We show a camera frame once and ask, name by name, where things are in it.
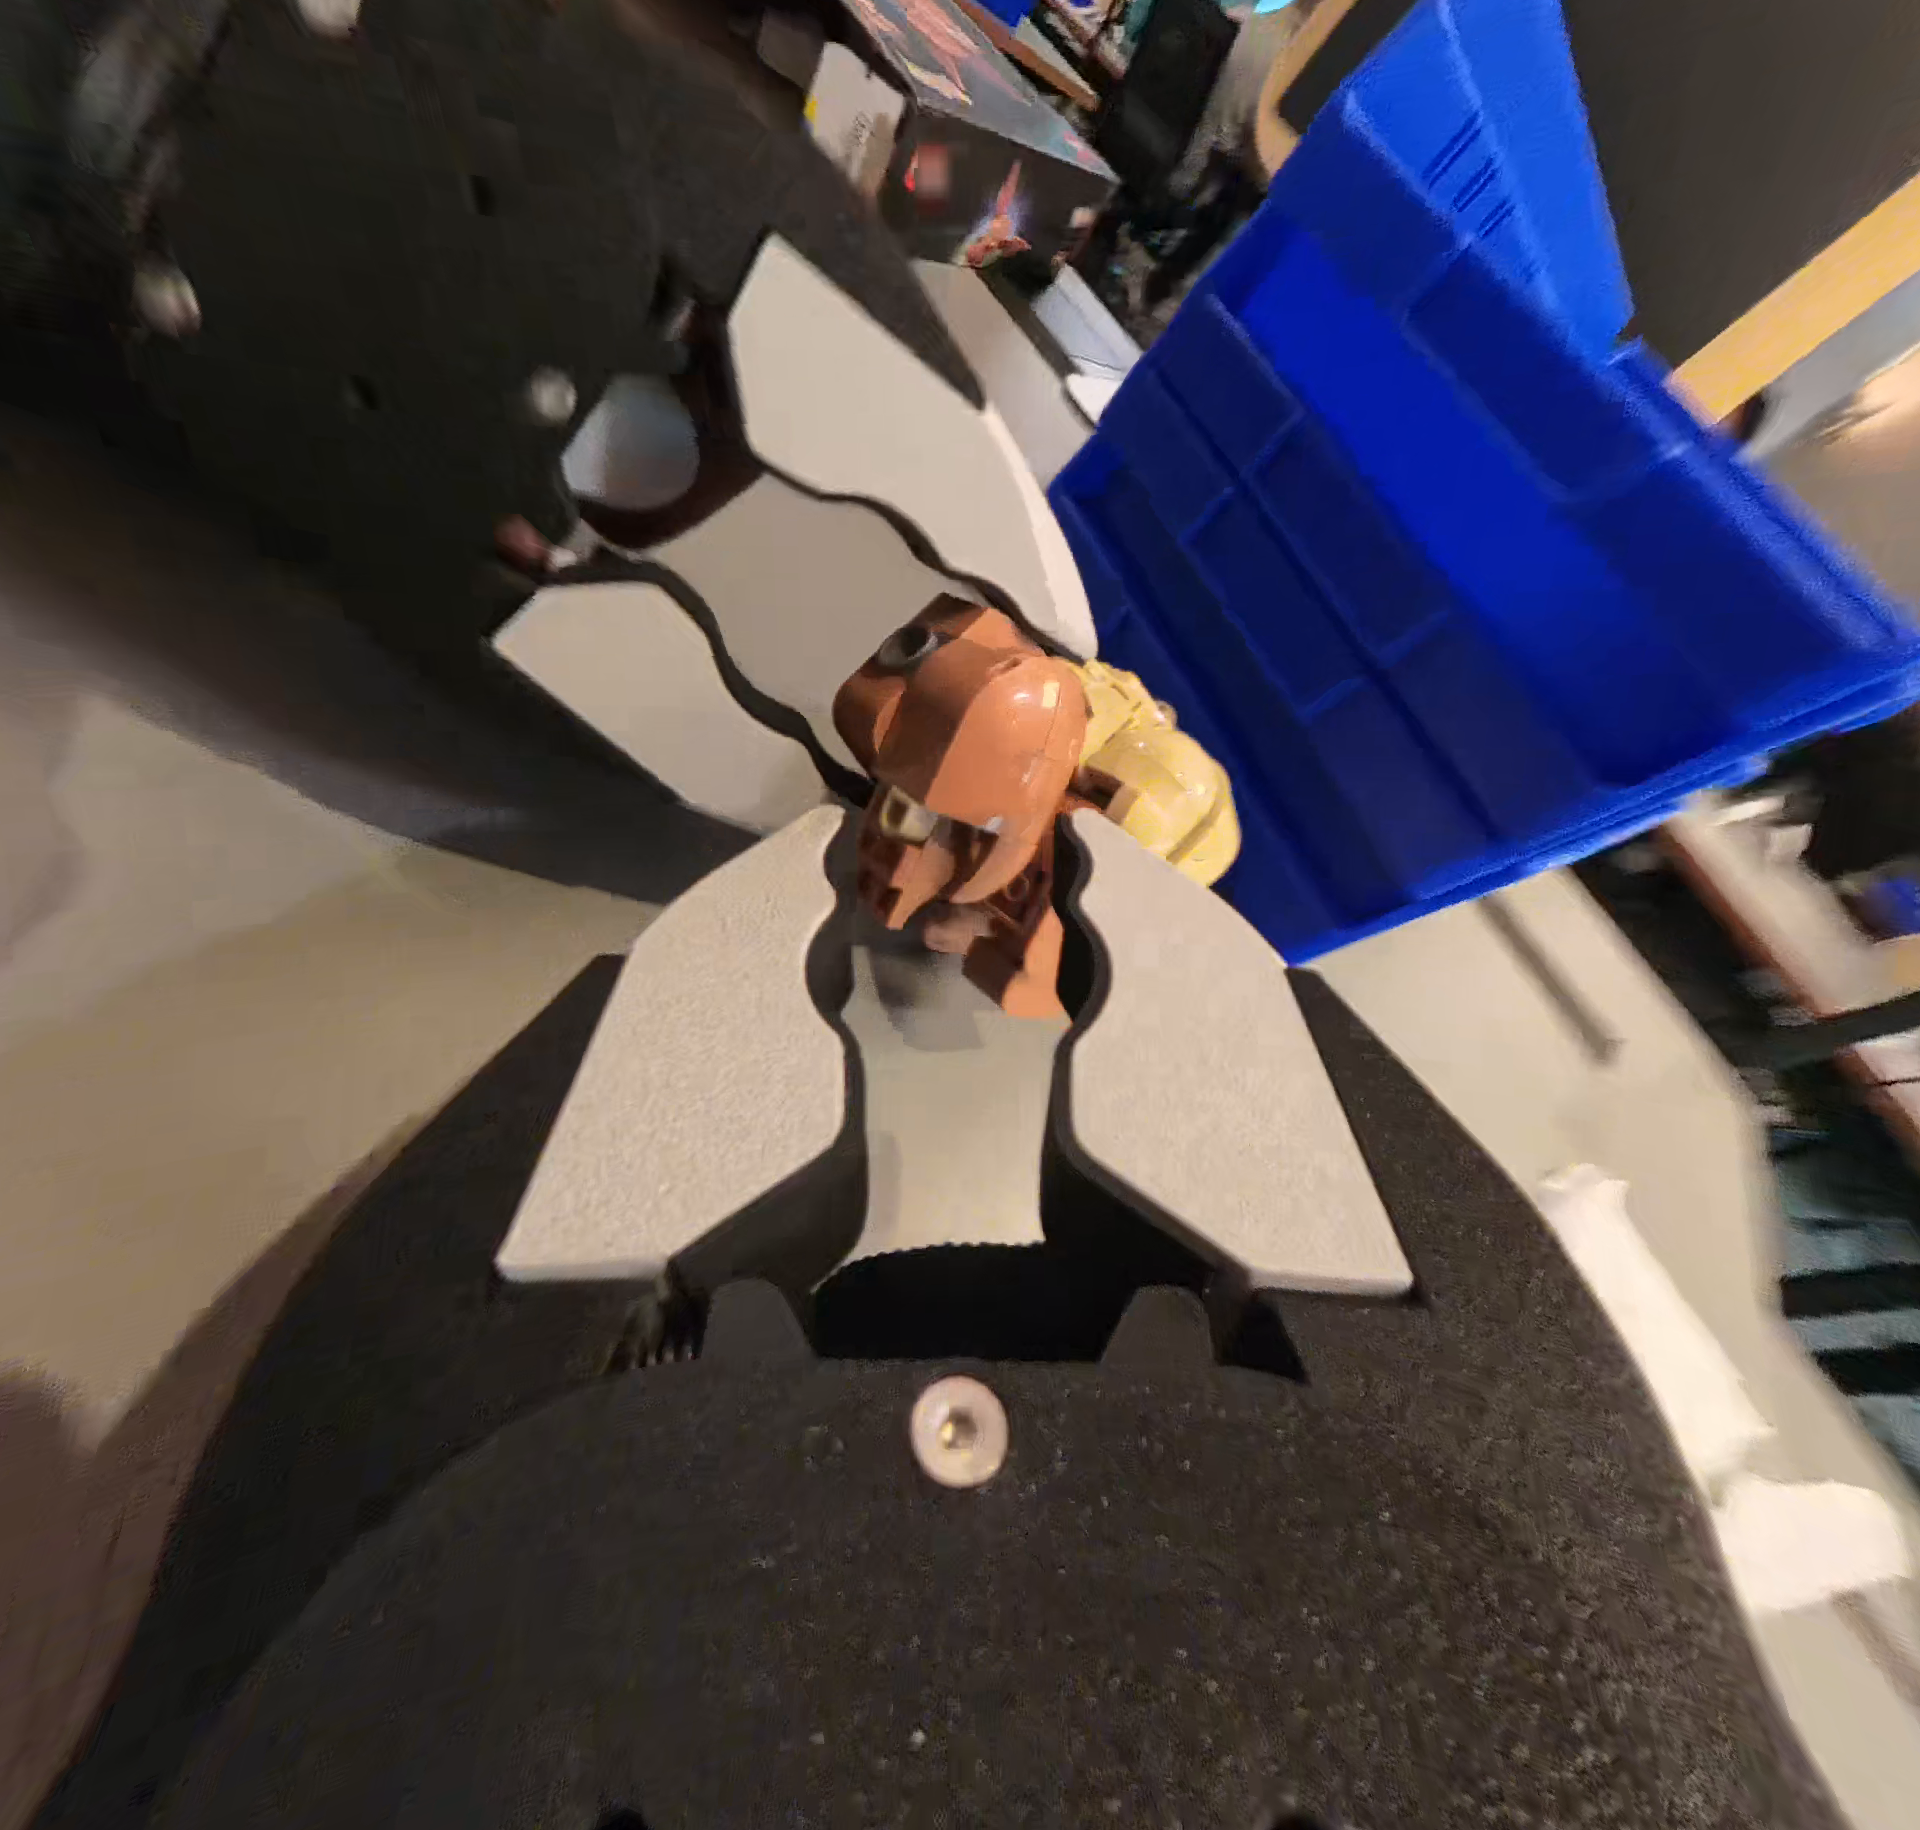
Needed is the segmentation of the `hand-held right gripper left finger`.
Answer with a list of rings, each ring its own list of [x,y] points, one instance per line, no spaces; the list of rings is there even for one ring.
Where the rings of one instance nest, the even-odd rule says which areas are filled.
[[[494,1249],[504,1281],[817,1289],[869,1211],[846,1030],[846,804],[673,898],[625,950]]]

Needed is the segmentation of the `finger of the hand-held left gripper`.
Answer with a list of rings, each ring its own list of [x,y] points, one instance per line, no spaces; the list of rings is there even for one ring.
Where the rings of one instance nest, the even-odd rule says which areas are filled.
[[[894,524],[916,562],[1045,645],[1097,645],[1087,585],[998,405],[963,397],[770,231],[726,305],[741,442],[813,498]]]
[[[681,577],[546,585],[494,650],[673,798],[737,832],[851,804],[851,769],[759,688]]]

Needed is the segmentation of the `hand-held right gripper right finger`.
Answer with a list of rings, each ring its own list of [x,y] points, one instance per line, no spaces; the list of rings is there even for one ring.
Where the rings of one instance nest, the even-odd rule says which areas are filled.
[[[1069,1156],[1245,1289],[1410,1296],[1285,952],[1110,815],[1067,815],[1067,843],[1095,936],[1067,1038]]]

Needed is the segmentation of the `brown brick assembly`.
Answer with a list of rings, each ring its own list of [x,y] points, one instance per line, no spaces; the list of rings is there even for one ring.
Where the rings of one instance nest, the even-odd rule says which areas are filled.
[[[836,683],[835,724],[869,773],[859,908],[956,952],[1009,1020],[1067,1020],[1058,825],[1087,749],[1078,668],[1015,613],[939,593]]]

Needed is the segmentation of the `stack of blue plastic bins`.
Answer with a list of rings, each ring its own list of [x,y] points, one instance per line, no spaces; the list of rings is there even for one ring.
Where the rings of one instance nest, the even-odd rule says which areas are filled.
[[[1913,618],[1640,345],[1570,0],[1410,0],[1049,501],[1318,962],[1913,699]]]

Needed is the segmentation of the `grey desk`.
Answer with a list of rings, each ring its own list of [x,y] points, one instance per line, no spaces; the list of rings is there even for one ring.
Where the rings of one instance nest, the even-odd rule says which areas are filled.
[[[427,699],[203,498],[4,409],[4,1825],[127,1655],[216,1404],[377,1164],[731,832]],[[1913,1490],[1803,1355],[1758,1103],[1542,874],[1319,981],[1525,1190],[1599,1164],[1760,1419]]]

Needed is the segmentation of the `printed cardboard box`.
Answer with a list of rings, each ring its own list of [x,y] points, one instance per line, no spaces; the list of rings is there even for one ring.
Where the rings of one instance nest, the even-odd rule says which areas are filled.
[[[1095,231],[1113,168],[1005,39],[987,0],[770,0],[759,58],[911,258],[1040,286]]]

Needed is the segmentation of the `black board with wooden edge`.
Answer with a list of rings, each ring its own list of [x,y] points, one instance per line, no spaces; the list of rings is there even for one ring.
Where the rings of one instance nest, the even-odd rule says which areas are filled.
[[[1333,0],[1254,230],[1481,422],[1726,419],[1913,280],[1920,0]]]

